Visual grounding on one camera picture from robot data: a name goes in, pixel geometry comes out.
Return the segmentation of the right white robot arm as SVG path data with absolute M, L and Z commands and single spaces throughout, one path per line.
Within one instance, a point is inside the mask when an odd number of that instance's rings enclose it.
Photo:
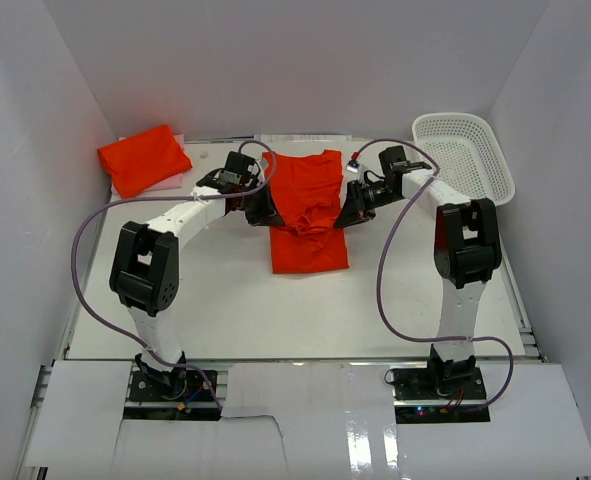
M 434 221 L 433 260 L 442 279 L 438 332 L 425 339 L 430 353 L 424 385 L 447 399 L 473 380 L 473 348 L 479 303 L 502 261 L 496 206 L 488 198 L 471 199 L 440 180 L 437 162 L 424 153 L 406 156 L 410 143 L 379 154 L 381 174 L 360 173 L 346 185 L 346 197 L 334 226 L 366 223 L 377 209 L 405 201 L 403 210 L 420 207 Z

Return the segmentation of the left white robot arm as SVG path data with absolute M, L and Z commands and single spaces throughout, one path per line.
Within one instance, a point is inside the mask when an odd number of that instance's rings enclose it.
M 285 224 L 267 173 L 239 151 L 231 151 L 222 168 L 197 181 L 187 200 L 145 223 L 130 221 L 120 230 L 109 287 L 144 342 L 135 362 L 163 398 L 177 398 L 186 387 L 186 357 L 170 318 L 180 290 L 180 253 L 211 223 L 234 211 L 243 212 L 253 227 Z

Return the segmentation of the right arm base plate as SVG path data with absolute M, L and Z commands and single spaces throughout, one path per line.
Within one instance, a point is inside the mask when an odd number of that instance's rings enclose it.
M 384 382 L 393 390 L 398 425 L 489 423 L 487 393 L 479 367 L 468 380 L 437 387 L 427 368 L 391 368 Z

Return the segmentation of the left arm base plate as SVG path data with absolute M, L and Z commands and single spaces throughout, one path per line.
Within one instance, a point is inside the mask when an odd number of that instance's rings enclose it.
M 198 372 L 180 371 L 171 385 L 164 385 L 134 368 L 123 417 L 127 420 L 200 422 L 219 421 L 221 413 Z

